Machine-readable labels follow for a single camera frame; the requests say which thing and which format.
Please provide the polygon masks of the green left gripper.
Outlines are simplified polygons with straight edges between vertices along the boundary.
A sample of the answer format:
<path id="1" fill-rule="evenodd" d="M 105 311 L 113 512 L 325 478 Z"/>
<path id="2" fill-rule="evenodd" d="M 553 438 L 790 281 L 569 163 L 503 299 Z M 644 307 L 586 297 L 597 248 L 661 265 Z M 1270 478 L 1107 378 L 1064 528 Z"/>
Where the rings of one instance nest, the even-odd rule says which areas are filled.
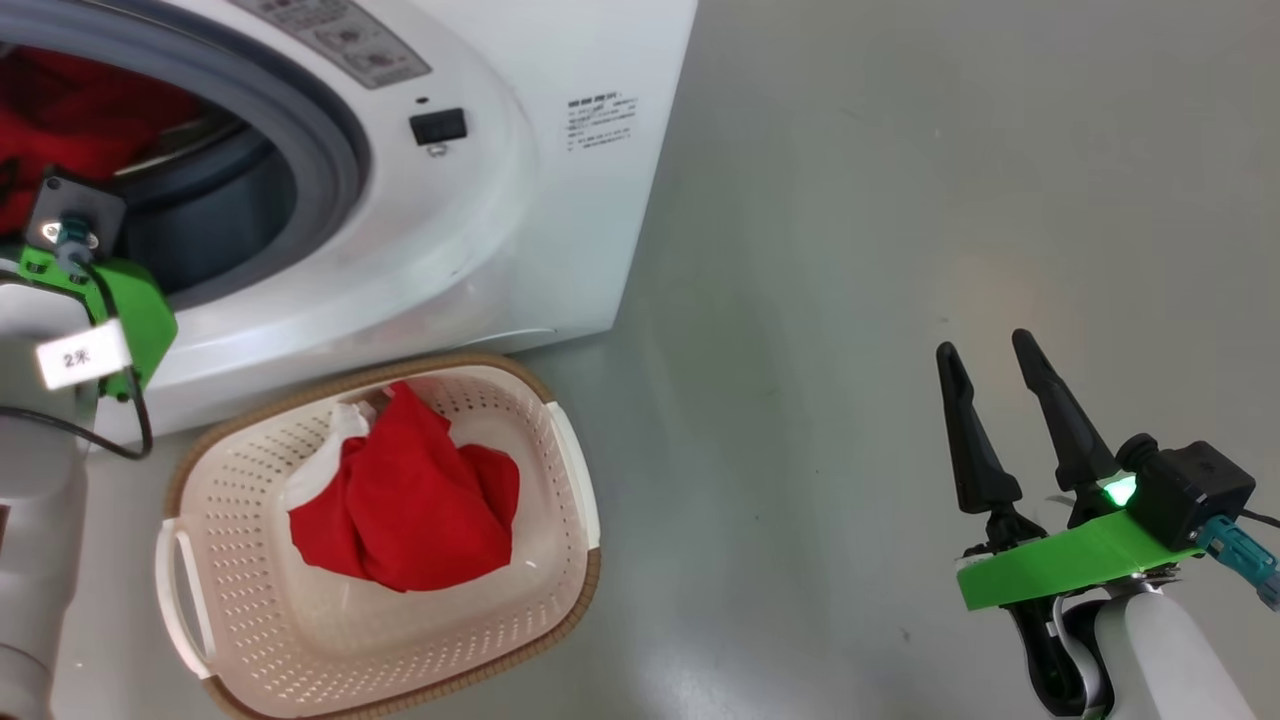
<path id="1" fill-rule="evenodd" d="M 97 383 L 109 397 L 141 395 L 177 338 L 178 324 L 164 292 L 140 265 L 97 260 L 87 249 L 20 254 L 19 275 L 41 290 L 79 301 L 90 328 L 37 347 L 45 384 L 61 389 Z"/>

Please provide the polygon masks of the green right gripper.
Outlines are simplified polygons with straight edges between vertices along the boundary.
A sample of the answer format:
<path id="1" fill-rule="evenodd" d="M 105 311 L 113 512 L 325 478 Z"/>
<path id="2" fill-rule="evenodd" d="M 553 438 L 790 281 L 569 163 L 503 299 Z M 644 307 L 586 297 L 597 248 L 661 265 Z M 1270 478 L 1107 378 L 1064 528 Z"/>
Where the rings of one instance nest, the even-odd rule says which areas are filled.
<path id="1" fill-rule="evenodd" d="M 1062 491 L 1119 474 L 1119 464 L 1066 382 L 1027 329 L 1012 332 L 1027 388 L 1038 398 L 1057 459 Z M 943 419 L 957 506 L 992 512 L 989 539 L 957 560 L 956 580 L 969 611 L 1004 610 L 1021 642 L 1027 675 L 1051 716 L 1106 716 L 1114 689 L 1101 642 L 1088 628 L 1103 607 L 1066 601 L 1105 588 L 1119 594 L 1151 592 L 1172 582 L 1189 550 L 1171 551 L 1115 502 L 1108 488 L 1092 497 L 1105 514 L 1048 536 L 1012 506 L 1018 479 L 1005 471 L 974 407 L 974 387 L 951 342 L 936 350 Z"/>

